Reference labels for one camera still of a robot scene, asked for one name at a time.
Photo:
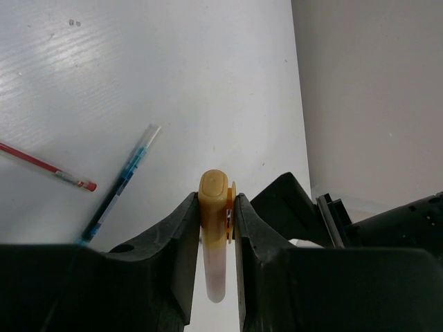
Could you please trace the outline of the blue gel pen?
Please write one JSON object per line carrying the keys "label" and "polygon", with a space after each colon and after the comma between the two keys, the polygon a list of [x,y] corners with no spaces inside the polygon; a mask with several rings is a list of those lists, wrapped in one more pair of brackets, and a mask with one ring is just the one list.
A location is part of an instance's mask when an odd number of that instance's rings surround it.
{"label": "blue gel pen", "polygon": [[107,194],[103,198],[102,202],[98,206],[98,209],[88,222],[86,228],[82,231],[80,237],[76,240],[76,243],[81,246],[85,246],[91,242],[96,233],[100,229],[101,225],[107,218],[112,207],[116,201],[120,198],[122,192],[126,188],[128,182],[133,177],[136,170],[139,168],[144,157],[147,155],[150,145],[154,142],[155,138],[159,134],[161,127],[157,124],[149,124],[144,134],[137,142],[137,145],[130,154],[125,166],[117,176],[113,185],[108,190]]}

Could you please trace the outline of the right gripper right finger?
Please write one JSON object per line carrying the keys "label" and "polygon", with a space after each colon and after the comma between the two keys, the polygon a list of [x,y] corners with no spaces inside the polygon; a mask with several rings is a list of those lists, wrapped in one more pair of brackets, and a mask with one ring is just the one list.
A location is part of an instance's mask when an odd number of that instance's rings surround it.
{"label": "right gripper right finger", "polygon": [[235,200],[242,331],[441,331],[442,195],[350,221],[296,178]]}

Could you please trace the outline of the orange pastel highlighter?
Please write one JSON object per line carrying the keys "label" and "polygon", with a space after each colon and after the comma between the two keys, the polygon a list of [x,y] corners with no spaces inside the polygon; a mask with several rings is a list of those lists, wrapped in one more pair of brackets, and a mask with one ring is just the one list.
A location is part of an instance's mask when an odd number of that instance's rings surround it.
{"label": "orange pastel highlighter", "polygon": [[220,303],[226,294],[226,244],[234,235],[236,184],[218,169],[200,180],[198,202],[208,299]]}

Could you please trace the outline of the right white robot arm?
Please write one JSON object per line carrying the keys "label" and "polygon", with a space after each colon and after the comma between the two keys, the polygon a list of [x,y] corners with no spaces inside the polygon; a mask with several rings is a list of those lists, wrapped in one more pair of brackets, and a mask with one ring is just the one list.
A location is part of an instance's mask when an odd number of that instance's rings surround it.
{"label": "right white robot arm", "polygon": [[[182,331],[203,205],[191,193],[109,252],[1,247],[2,331]],[[279,176],[233,206],[241,331],[441,331],[442,195],[353,223]]]}

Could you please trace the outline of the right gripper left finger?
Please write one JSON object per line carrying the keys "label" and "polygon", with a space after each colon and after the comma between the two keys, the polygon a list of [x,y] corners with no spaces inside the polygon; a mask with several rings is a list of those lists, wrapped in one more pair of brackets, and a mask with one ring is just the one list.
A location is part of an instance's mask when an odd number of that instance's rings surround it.
{"label": "right gripper left finger", "polygon": [[138,236],[98,252],[1,247],[2,331],[182,331],[199,245],[195,193]]}

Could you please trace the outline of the red gel pen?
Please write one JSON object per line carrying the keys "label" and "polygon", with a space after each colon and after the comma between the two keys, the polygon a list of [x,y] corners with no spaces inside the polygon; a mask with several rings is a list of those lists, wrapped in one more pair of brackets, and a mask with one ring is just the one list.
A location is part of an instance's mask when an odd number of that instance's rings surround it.
{"label": "red gel pen", "polygon": [[87,190],[89,192],[94,192],[97,189],[97,184],[93,181],[89,181],[87,179],[82,179],[79,176],[74,176],[59,167],[56,167],[54,165],[51,165],[45,161],[42,161],[34,156],[31,156],[23,151],[20,151],[18,149],[15,149],[14,147],[11,147],[10,145],[7,145],[5,143],[1,143],[1,151],[3,153],[6,153],[7,155],[10,155],[18,160],[21,160],[22,162],[29,163],[33,165],[34,167],[37,167],[39,169],[44,170],[45,172],[48,172],[52,176],[60,179],[61,181],[64,181],[65,183],[68,183],[74,187],[81,188],[83,190]]}

